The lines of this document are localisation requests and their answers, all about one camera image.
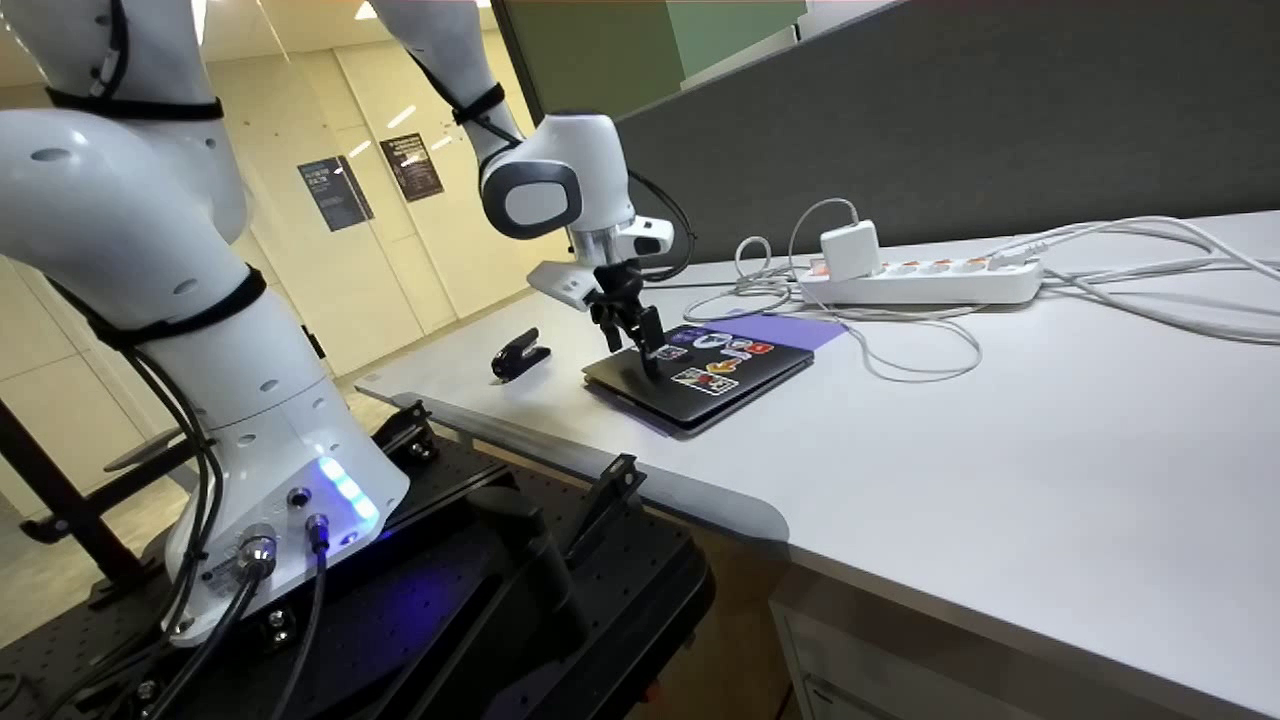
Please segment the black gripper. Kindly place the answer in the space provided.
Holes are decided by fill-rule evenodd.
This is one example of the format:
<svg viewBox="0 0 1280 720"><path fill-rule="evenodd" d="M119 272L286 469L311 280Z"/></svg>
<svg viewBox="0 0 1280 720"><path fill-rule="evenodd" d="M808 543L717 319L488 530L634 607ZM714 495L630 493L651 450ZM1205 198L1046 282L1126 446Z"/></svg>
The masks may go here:
<svg viewBox="0 0 1280 720"><path fill-rule="evenodd" d="M596 269L596 301L591 301L591 324L600 327L608 350L622 350L622 333L634 337L642 358L651 358L663 349L663 324L655 306L642 304L642 263L608 263Z"/></svg>

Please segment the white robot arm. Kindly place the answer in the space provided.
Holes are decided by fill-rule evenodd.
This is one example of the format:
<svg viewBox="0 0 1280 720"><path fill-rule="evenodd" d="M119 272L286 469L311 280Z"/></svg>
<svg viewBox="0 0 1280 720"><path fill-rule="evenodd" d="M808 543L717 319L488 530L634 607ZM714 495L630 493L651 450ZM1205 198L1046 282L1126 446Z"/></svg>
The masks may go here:
<svg viewBox="0 0 1280 720"><path fill-rule="evenodd" d="M497 232L570 232L533 282L612 344L655 344L642 263L673 229L630 190L603 115L521 131L481 44L477 0L369 0L481 160ZM0 110L0 251L44 272L95 337L180 401L200 484L174 529L160 630L200 648L242 615L369 548L408 477L360 433L317 344L233 251L248 225L191 0L0 0L47 98Z"/></svg>

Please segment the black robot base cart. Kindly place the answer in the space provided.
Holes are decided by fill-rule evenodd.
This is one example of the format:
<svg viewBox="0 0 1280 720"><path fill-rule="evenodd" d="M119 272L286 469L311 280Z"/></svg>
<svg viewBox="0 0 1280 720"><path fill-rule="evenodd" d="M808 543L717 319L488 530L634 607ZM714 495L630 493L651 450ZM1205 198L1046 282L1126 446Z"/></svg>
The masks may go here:
<svg viewBox="0 0 1280 720"><path fill-rule="evenodd" d="M411 477L386 539L210 657L160 638L160 583L72 607L5 648L5 720L622 720L717 594L630 455L557 484L418 402L377 442Z"/></svg>

